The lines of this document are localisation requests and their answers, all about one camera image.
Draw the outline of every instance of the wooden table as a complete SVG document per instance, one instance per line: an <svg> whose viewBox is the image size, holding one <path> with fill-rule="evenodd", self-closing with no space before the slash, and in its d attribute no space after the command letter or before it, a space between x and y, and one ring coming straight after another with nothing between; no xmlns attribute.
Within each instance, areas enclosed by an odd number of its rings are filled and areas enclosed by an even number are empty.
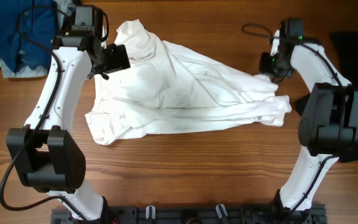
<svg viewBox="0 0 358 224"><path fill-rule="evenodd" d="M305 33L319 38L337 65L328 38L335 30L358 30L358 1L127 1L96 2L107 12L111 36L124 21L140 19L162 40L184 45L236 69L256 74L267 40L241 32L246 22L271 29L289 16L305 20ZM44 78L3 79L0 71L0 181L11 161L5 145L9 128L19 128L33 110ZM295 101L307 93L298 74L280 84L277 95ZM225 131L146 136L99 146L92 140L84 114L93 106L94 83L81 92L73 137L86 156L86 178L110 205L239 205L268 203L288 179L300 151L300 117L293 111L281 128L250 124ZM44 198L21 186L15 171L6 200L27 205ZM358 161L336 164L318 189L315 202L325 203L329 223L358 223ZM25 212L0 205L0 223L48 223L49 202Z"/></svg>

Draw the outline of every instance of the white cloth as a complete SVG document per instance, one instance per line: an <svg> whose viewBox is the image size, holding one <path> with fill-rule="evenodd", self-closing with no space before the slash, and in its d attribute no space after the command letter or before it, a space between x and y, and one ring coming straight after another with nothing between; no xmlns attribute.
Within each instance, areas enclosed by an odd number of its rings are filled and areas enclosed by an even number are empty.
<svg viewBox="0 0 358 224"><path fill-rule="evenodd" d="M186 47L161 41L139 20L117 30L131 68L94 77L96 99L85 115L96 143L146 134L214 131L261 122L282 126L288 96L265 75L251 76Z"/></svg>

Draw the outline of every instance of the blue cloth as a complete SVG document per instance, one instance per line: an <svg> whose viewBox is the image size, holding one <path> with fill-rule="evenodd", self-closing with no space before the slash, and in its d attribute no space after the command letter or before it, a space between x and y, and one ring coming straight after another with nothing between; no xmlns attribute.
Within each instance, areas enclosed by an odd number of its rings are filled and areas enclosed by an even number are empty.
<svg viewBox="0 0 358 224"><path fill-rule="evenodd" d="M28 65L50 67L51 55L16 32L19 14L33 5L52 6L52 0L0 0L0 58L13 72ZM34 9L21 19L21 32L30 39L52 49L51 40L56 34L56 17L50 9Z"/></svg>

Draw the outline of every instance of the robotic arm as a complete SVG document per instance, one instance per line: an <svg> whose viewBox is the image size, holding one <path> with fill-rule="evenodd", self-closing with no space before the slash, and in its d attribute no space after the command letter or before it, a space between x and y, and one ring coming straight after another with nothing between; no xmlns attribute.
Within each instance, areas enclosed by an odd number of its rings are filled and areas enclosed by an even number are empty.
<svg viewBox="0 0 358 224"><path fill-rule="evenodd" d="M79 6L71 30L60 31L53 41L52 60L41 97L22 129L10 129L6 143L12 158L19 156L15 166L22 184L38 192L64 197L68 210L54 210L51 223L102 224L195 224L195 223L311 223L326 222L324 205L311 204L314 193L328 169L342 152L337 149L338 133L342 132L342 149L350 149L358 141L358 91L346 88L344 113L346 125L337 118L341 91L335 87L331 72L320 58L308 49L273 41L272 53L262 54L261 73L280 73L296 69L311 95L299 128L301 152L287 183L277 191L269 205L243 205L225 208L158 208L109 207L106 199L95 193L85 180L85 157L71 137L73 116L86 78L129 68L123 45L107 46L102 19L103 12L93 6ZM291 38L289 27L276 35ZM328 60L324 48L306 43ZM57 64L62 65L61 84L46 120L36 130L42 111L52 94L57 77ZM342 85L349 83L338 75ZM35 137L24 151L29 136ZM48 152L37 148L48 145Z"/></svg>

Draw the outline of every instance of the gray cloth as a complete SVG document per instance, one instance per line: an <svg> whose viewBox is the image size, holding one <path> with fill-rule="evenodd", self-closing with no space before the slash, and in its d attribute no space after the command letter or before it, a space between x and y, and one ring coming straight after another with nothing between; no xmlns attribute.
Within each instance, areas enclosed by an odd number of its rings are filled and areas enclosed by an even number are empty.
<svg viewBox="0 0 358 224"><path fill-rule="evenodd" d="M47 69L43 66L38 66L36 69L31 70L30 67L24 66L18 72L12 72L5 62L0 59L0 68L2 70L2 75L4 78L32 78L32 77L42 77L47 75Z"/></svg>
<svg viewBox="0 0 358 224"><path fill-rule="evenodd" d="M72 0L54 0L57 3L57 9L61 10L65 14L68 14L69 16L73 14L73 12L76 9L75 4ZM59 28L62 28L63 20L65 16L61 13L57 13L57 21Z"/></svg>

